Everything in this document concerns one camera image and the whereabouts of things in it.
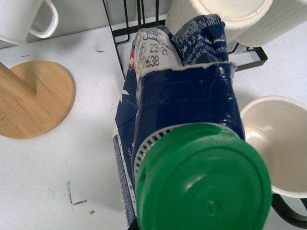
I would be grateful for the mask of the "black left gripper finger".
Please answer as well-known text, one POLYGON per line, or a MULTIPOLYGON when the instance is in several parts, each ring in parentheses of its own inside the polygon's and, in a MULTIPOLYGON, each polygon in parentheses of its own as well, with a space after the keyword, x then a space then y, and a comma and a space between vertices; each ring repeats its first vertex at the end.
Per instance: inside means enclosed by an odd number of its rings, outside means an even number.
POLYGON ((272 195, 272 208, 287 223, 295 227, 306 227, 307 217, 292 210, 279 194, 272 195))

